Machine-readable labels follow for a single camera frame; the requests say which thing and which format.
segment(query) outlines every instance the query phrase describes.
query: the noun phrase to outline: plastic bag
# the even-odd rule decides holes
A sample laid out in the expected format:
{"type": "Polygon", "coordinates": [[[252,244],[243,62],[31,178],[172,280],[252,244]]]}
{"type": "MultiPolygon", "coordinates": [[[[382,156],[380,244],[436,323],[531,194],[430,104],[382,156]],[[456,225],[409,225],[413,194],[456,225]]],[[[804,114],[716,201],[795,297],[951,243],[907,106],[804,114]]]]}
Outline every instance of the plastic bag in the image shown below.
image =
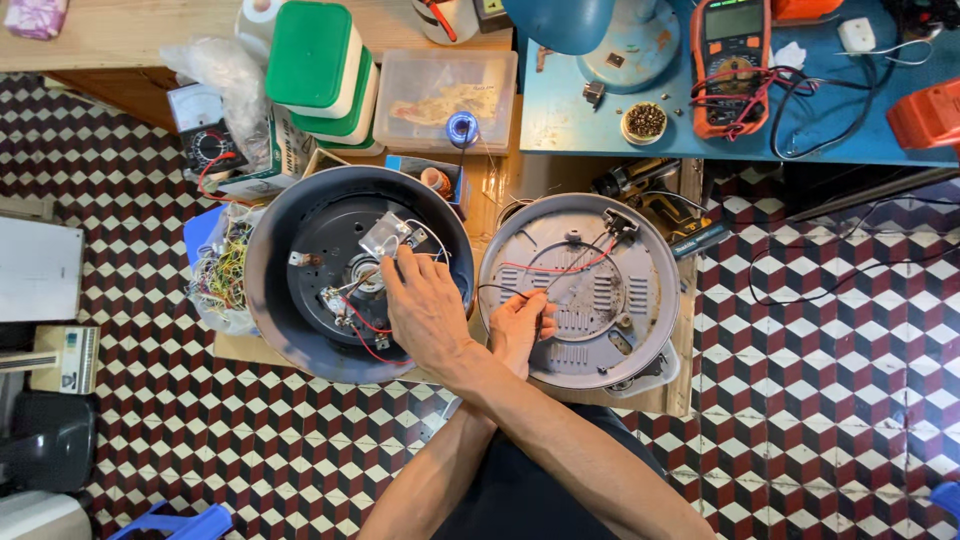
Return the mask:
{"type": "Polygon", "coordinates": [[[192,268],[187,298],[212,330],[259,335],[243,293],[243,260],[250,234],[266,210],[229,204],[197,250],[200,258],[192,268]]]}
{"type": "Polygon", "coordinates": [[[224,119],[249,164],[244,172],[267,168],[270,127],[267,95],[260,66],[233,39],[193,36],[185,45],[160,47],[163,62],[202,85],[216,88],[224,99],[224,119]]]}

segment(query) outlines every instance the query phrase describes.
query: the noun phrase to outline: blue workbench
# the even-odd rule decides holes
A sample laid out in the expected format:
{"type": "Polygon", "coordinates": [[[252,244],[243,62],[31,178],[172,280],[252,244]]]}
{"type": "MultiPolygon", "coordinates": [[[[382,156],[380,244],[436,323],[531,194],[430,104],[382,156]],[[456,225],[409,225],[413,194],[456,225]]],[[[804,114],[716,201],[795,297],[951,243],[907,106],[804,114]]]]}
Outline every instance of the blue workbench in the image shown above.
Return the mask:
{"type": "MultiPolygon", "coordinates": [[[[691,87],[689,20],[693,11],[690,0],[669,0],[681,21],[681,51],[667,70],[647,89],[629,95],[606,94],[600,108],[594,111],[581,95],[586,80],[577,69],[576,58],[560,54],[548,55],[544,69],[536,72],[539,46],[530,41],[526,52],[523,90],[523,126],[520,150],[534,153],[613,156],[664,156],[676,158],[708,158],[728,160],[772,160],[769,148],[770,124],[753,135],[744,135],[736,142],[725,138],[703,140],[691,127],[689,102],[691,87]],[[667,100],[660,96],[666,92],[667,100]],[[663,137],[650,145],[636,147],[620,133],[620,115],[640,101],[656,101],[667,110],[670,124],[663,137]],[[682,109],[683,116],[673,110],[682,109]]],[[[834,56],[842,51],[836,28],[840,22],[868,16],[874,28],[877,50],[894,44],[894,22],[880,5],[880,0],[847,0],[838,10],[840,17],[819,26],[775,28],[773,48],[779,50],[790,41],[797,41],[807,51],[804,72],[811,76],[844,79],[864,83],[864,74],[856,61],[834,56]]],[[[960,75],[960,31],[943,33],[934,40],[936,49],[924,65],[900,66],[888,85],[874,100],[866,123],[853,137],[829,147],[822,154],[805,160],[957,166],[957,156],[950,148],[904,151],[897,144],[886,112],[902,96],[960,75]]],[[[905,60],[922,59],[925,46],[911,45],[901,56],[905,60]]],[[[877,71],[882,74],[887,61],[875,56],[877,71]]],[[[805,150],[812,144],[838,135],[859,113],[866,94],[838,86],[823,86],[812,98],[794,98],[780,123],[780,150],[805,150]]],[[[783,90],[770,92],[771,116],[780,103],[783,90]]]]}

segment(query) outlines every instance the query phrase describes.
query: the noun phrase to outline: blue lamp base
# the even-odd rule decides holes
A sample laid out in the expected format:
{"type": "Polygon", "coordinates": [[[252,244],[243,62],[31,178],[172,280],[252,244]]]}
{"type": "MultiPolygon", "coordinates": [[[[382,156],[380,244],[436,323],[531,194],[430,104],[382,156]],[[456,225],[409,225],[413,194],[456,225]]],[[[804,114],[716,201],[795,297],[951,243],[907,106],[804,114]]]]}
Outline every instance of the blue lamp base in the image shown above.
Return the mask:
{"type": "Polygon", "coordinates": [[[616,0],[607,34],[577,57],[588,82],[614,94],[632,94],[653,82],[677,55],[680,21],[666,0],[616,0]]]}

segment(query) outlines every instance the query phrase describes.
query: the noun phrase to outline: digital multimeter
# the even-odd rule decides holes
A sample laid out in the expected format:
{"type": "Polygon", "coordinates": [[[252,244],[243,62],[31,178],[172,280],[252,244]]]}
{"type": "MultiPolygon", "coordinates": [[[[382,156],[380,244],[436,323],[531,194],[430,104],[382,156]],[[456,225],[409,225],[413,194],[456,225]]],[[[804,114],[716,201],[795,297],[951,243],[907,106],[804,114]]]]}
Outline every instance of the digital multimeter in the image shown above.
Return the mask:
{"type": "MultiPolygon", "coordinates": [[[[756,89],[767,67],[770,47],[770,0],[703,0],[690,18],[693,84],[708,83],[695,95],[743,96],[756,89]]],[[[693,131],[702,138],[728,135],[747,105],[744,99],[704,100],[693,108],[693,131]]],[[[741,119],[737,135],[760,129],[766,121],[766,94],[741,119]]]]}

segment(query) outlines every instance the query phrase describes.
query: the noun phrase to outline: cordless drill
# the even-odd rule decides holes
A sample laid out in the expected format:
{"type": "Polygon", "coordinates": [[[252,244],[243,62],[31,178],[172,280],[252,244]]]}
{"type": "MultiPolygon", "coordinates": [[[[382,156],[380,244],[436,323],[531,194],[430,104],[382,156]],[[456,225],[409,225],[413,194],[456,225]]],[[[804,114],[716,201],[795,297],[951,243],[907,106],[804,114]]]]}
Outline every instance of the cordless drill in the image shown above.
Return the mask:
{"type": "Polygon", "coordinates": [[[666,241],[674,259],[680,260],[722,242],[731,232],[722,221],[696,216],[684,199],[667,189],[666,180],[679,174],[680,160],[636,160],[594,179],[592,191],[635,209],[650,208],[670,226],[666,241]]]}

